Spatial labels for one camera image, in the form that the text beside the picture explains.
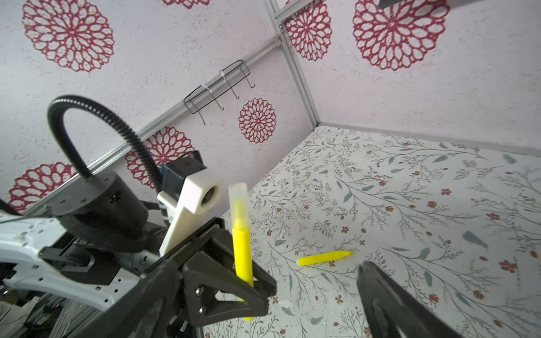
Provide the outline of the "yellow highlighter pen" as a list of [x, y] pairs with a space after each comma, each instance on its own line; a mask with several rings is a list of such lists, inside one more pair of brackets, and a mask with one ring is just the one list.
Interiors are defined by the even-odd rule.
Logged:
[[252, 269], [250, 229], [248, 229], [248, 231], [237, 231], [232, 229], [232, 241], [236, 275], [250, 287], [253, 287], [254, 276]]
[[336, 251], [329, 253], [320, 253], [312, 256], [305, 256], [297, 259], [297, 265], [300, 267], [313, 266], [320, 263], [328, 263], [331, 261], [338, 261], [349, 256], [353, 256], [353, 251]]

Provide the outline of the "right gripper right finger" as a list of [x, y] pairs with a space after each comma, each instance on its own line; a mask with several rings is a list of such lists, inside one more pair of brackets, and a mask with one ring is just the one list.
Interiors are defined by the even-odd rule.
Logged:
[[373, 337], [460, 337], [375, 263], [358, 267], [357, 287]]

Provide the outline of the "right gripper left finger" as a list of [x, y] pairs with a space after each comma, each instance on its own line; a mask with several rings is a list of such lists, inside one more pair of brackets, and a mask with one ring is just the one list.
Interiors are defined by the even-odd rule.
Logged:
[[165, 262], [75, 337], [165, 337], [179, 287], [178, 268]]

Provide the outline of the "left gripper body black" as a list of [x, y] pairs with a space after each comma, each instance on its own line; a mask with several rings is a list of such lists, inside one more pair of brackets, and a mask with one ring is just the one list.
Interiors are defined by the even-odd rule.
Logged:
[[212, 218], [183, 240], [171, 253], [145, 268], [153, 273], [161, 264], [173, 266], [176, 289], [166, 297], [169, 325], [212, 325], [225, 320], [225, 302], [216, 298], [225, 286], [225, 221]]

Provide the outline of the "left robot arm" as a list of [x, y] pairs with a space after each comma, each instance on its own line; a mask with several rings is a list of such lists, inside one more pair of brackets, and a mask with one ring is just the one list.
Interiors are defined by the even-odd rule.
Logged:
[[1, 217], [1, 284], [100, 310], [90, 328], [102, 336], [266, 315], [276, 280], [256, 264], [242, 280], [231, 233], [206, 217], [221, 194], [208, 168], [166, 174], [164, 227], [117, 174], [95, 175], [55, 198], [48, 218]]

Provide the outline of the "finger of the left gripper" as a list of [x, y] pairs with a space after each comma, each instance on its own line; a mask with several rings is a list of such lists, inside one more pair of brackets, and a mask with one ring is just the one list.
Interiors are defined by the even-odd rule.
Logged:
[[214, 230], [212, 244], [216, 247], [218, 266], [211, 268], [211, 286], [235, 296], [276, 296], [277, 282], [256, 261], [252, 260], [254, 286], [242, 280], [232, 268], [234, 264], [232, 235], [224, 229]]
[[204, 252], [181, 270], [189, 322], [203, 327], [234, 318], [255, 318], [269, 312], [269, 274], [252, 263], [254, 284], [241, 280], [232, 264], [223, 265]]

